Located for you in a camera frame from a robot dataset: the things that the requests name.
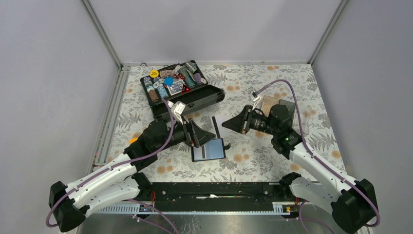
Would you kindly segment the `blue playing card deck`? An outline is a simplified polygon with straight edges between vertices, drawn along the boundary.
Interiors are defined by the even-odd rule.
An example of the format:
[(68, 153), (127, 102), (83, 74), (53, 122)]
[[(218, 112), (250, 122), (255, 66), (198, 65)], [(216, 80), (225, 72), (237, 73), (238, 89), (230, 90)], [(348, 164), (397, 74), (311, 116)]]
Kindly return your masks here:
[(171, 85), (168, 85), (167, 88), (168, 88), (170, 95), (173, 96), (173, 95), (181, 93), (184, 84), (185, 83), (183, 80), (175, 80)]

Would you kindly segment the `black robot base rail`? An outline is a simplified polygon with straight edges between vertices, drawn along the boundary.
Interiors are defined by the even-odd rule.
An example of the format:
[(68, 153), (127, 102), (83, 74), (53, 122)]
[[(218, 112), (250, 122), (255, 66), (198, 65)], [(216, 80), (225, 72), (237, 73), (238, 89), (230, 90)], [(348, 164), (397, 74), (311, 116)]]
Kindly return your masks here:
[(134, 200), (161, 202), (181, 198), (248, 198), (254, 201), (287, 201), (299, 203), (298, 198), (277, 182), (154, 182), (141, 189)]

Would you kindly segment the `white magnetic stripe card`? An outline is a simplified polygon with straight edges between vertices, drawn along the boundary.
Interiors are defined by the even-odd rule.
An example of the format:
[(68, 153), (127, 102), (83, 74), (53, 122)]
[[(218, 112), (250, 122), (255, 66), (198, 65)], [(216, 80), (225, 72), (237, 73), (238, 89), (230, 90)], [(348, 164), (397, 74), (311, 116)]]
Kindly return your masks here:
[(231, 131), (228, 128), (222, 126), (222, 124), (228, 120), (224, 114), (214, 115), (211, 117), (213, 130), (215, 131), (217, 138), (222, 138), (223, 140), (229, 140), (231, 136)]

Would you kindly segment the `brown poker chip stack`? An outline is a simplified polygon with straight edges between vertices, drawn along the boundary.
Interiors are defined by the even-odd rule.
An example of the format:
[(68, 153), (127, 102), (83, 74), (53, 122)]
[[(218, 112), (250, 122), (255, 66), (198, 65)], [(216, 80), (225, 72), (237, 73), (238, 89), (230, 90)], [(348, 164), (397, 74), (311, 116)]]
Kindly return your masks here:
[(154, 89), (149, 89), (148, 94), (152, 103), (156, 103), (159, 101), (159, 96)]

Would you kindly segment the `blue poker chip stack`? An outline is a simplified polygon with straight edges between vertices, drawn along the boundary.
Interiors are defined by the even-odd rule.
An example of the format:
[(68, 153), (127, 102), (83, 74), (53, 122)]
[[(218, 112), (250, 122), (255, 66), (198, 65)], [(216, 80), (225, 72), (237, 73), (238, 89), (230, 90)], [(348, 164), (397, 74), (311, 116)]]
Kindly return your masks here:
[(161, 98), (168, 98), (169, 97), (168, 92), (167, 92), (167, 90), (165, 89), (165, 87), (163, 85), (158, 86), (157, 91), (158, 91), (159, 96)]

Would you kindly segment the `smoky grey transparent card box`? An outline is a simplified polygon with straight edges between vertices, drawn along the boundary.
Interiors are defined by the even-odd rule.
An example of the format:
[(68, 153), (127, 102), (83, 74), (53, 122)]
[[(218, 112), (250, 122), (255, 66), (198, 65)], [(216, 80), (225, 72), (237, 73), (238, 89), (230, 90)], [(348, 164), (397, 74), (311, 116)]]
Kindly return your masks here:
[(295, 103), (287, 101), (287, 100), (280, 99), (279, 104), (284, 105), (287, 108), (288, 116), (290, 118), (290, 124), (292, 125), (292, 123), (294, 121), (295, 110), (296, 110)]

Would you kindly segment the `silver credit card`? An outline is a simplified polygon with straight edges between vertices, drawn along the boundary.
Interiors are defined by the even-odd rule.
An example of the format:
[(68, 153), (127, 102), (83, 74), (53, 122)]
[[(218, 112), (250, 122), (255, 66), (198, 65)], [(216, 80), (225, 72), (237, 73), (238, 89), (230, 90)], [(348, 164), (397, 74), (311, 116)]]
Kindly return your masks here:
[(192, 148), (192, 160), (193, 161), (209, 160), (209, 155), (204, 146), (201, 146), (199, 148), (196, 148), (196, 147)]

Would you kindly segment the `yellow round chip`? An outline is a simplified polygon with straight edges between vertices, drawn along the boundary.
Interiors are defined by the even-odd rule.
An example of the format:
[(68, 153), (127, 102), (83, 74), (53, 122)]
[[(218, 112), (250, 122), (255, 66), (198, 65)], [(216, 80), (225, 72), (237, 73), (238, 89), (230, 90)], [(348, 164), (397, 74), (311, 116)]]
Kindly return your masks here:
[(151, 78), (156, 78), (159, 76), (159, 71), (158, 70), (152, 70), (150, 71), (150, 77)]

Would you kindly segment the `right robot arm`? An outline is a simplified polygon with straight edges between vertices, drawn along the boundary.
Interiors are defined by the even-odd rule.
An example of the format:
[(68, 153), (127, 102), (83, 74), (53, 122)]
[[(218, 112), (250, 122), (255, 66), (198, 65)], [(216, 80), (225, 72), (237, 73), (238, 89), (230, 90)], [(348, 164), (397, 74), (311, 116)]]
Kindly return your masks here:
[(331, 214), (336, 224), (348, 234), (355, 234), (372, 219), (378, 220), (373, 184), (340, 171), (317, 154), (293, 129), (292, 117), (285, 105), (273, 105), (267, 116), (246, 105), (222, 126), (242, 135), (249, 130), (271, 135), (271, 144), (278, 154), (300, 165), (318, 181), (314, 184), (297, 173), (286, 175), (287, 183), (279, 188), (284, 200), (298, 197), (317, 205)]

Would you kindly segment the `blue round dealer chip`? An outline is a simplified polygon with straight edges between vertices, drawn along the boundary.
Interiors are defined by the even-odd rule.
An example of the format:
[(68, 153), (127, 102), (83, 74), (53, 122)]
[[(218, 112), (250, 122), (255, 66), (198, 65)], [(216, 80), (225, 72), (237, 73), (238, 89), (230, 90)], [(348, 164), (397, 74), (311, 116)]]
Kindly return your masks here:
[(164, 84), (167, 85), (167, 86), (170, 86), (170, 85), (172, 85), (173, 83), (174, 83), (174, 79), (173, 79), (172, 77), (166, 77), (166, 78), (164, 79)]

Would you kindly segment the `clear transparent card box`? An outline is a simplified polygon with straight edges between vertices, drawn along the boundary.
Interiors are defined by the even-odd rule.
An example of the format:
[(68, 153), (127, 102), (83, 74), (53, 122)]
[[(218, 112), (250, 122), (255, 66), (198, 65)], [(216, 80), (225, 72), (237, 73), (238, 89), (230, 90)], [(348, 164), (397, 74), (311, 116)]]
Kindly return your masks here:
[(305, 135), (309, 134), (309, 121), (312, 115), (312, 107), (311, 106), (307, 106), (306, 109), (303, 111), (302, 115), (301, 115), (301, 125), (303, 128), (303, 133)]

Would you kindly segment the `black card holder wallet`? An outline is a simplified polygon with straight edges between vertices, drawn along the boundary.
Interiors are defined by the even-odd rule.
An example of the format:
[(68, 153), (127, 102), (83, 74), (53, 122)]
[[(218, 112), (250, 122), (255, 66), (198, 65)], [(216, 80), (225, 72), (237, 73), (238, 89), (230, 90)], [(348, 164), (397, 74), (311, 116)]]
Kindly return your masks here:
[(231, 144), (230, 143), (224, 144), (224, 140), (222, 138), (213, 139), (203, 146), (205, 147), (209, 155), (209, 160), (217, 160), (217, 159), (226, 158), (225, 152), (231, 148)]

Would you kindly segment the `red triangular dealer button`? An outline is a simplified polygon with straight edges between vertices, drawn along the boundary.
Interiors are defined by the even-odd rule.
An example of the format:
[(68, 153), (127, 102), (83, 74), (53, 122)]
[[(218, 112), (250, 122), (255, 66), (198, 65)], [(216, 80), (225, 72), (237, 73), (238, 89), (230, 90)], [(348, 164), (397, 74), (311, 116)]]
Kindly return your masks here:
[(191, 89), (189, 86), (187, 86), (186, 84), (184, 84), (184, 85), (182, 86), (182, 90), (181, 90), (181, 93), (182, 93), (182, 94), (188, 93), (188, 92), (190, 92), (190, 91), (192, 91), (192, 89)]

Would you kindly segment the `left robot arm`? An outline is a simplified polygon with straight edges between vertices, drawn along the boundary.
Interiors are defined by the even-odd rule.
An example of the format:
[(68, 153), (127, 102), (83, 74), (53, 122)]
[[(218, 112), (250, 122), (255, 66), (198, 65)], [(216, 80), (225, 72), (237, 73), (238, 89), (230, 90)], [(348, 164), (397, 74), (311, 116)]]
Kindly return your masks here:
[(58, 181), (50, 187), (47, 227), (53, 227), (50, 218), (54, 217), (55, 226), (63, 233), (68, 232), (101, 208), (135, 197), (146, 200), (151, 194), (150, 185), (139, 182), (135, 174), (155, 162), (158, 153), (181, 143), (199, 148), (216, 137), (193, 119), (181, 116), (184, 107), (181, 102), (164, 104), (170, 124), (164, 120), (152, 121), (121, 154), (100, 169), (74, 182)]

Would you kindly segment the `black poker chip case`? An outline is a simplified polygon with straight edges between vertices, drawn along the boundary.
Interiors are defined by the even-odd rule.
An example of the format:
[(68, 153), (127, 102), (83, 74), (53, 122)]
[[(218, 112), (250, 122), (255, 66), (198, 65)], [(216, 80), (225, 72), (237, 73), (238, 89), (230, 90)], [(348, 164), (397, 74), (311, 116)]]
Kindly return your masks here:
[(170, 120), (162, 99), (182, 102), (183, 114), (188, 115), (225, 98), (224, 90), (210, 84), (194, 60), (152, 70), (140, 82), (155, 120)]

